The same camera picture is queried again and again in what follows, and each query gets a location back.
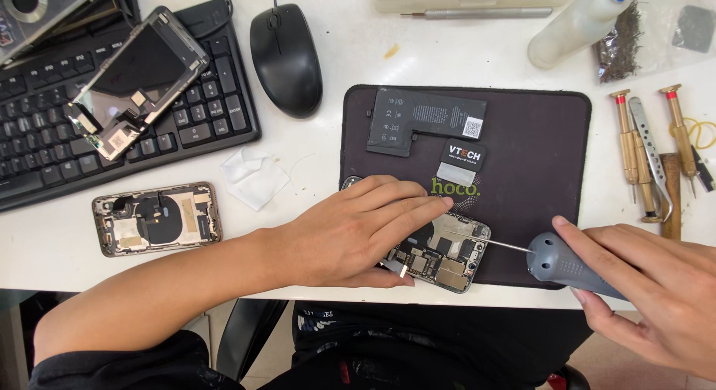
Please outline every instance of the black mouse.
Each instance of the black mouse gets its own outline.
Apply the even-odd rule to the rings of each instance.
[[[318,109],[321,66],[299,6],[284,4],[256,16],[251,22],[251,56],[261,86],[279,109],[298,119]]]

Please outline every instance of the finger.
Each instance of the finger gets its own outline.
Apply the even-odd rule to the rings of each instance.
[[[681,288],[694,267],[650,240],[620,226],[585,230],[584,233],[625,262],[640,268],[642,274],[669,288]]]
[[[400,214],[370,238],[374,254],[385,254],[408,235],[422,228],[426,223],[444,214],[454,204],[450,197],[430,197],[431,201],[413,210]]]
[[[697,243],[681,242],[680,240],[665,239],[651,232],[640,230],[627,224],[617,225],[640,238],[649,240],[660,248],[666,249],[669,253],[681,260],[688,262],[698,270],[706,271],[716,275],[716,248],[699,245]]]
[[[413,197],[399,202],[388,204],[378,210],[370,211],[365,214],[367,220],[370,221],[373,232],[383,228],[390,221],[395,220],[400,215],[421,207],[429,202],[434,202],[436,197]]]
[[[390,175],[368,176],[362,181],[350,186],[348,189],[345,189],[339,193],[341,193],[341,195],[345,196],[347,199],[354,199],[356,197],[362,196],[365,193],[371,192],[371,190],[375,189],[376,187],[382,186],[383,184],[397,181],[398,179]]]
[[[377,210],[396,200],[411,197],[425,197],[427,192],[423,186],[415,182],[388,182],[382,184],[361,197],[353,199],[353,203],[360,211]]]
[[[670,362],[669,353],[645,334],[642,325],[614,314],[598,295],[586,290],[570,289],[581,303],[586,321],[592,330],[653,364],[665,365]]]
[[[392,271],[379,267],[372,267],[370,270],[360,273],[357,276],[345,278],[343,280],[332,281],[323,285],[325,287],[374,287],[374,288],[392,288],[398,286],[414,287],[415,281],[407,274],[401,278]]]
[[[663,290],[653,280],[645,277],[602,246],[597,245],[594,240],[565,220],[564,217],[554,217],[552,225],[569,247],[589,267],[635,305],[645,302],[656,291]]]

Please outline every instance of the black keyboard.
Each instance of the black keyboard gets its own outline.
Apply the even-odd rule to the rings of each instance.
[[[177,12],[192,33],[222,0]],[[117,161],[107,161],[65,109],[131,29],[118,22],[0,72],[0,211],[104,184],[139,171],[234,147],[261,136],[229,23],[201,41],[211,64]]]

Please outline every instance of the black mat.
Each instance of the black mat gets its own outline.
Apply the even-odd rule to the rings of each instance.
[[[453,211],[487,224],[492,239],[526,248],[535,236],[552,231],[551,218],[577,223],[591,102],[578,92],[506,91],[479,88],[391,87],[488,102],[479,145],[487,148],[473,194],[446,194],[454,184],[435,178],[448,140],[420,134],[410,157],[366,151],[378,90],[356,85],[344,100],[342,184],[348,176],[390,174],[422,184],[428,193],[450,195]],[[475,283],[559,289],[527,271],[523,253],[488,245]]]

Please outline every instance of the smartphone repair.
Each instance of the smartphone repair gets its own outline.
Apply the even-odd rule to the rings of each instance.
[[[174,14],[158,7],[65,112],[97,151],[114,161],[208,63],[207,53]]]
[[[221,240],[214,188],[200,182],[104,196],[92,202],[107,257],[206,246]]]
[[[342,189],[360,180],[350,176]],[[407,273],[446,290],[465,293],[485,255],[487,242],[465,239],[463,235],[490,239],[492,232],[482,222],[447,212],[390,249],[380,263],[401,277]]]

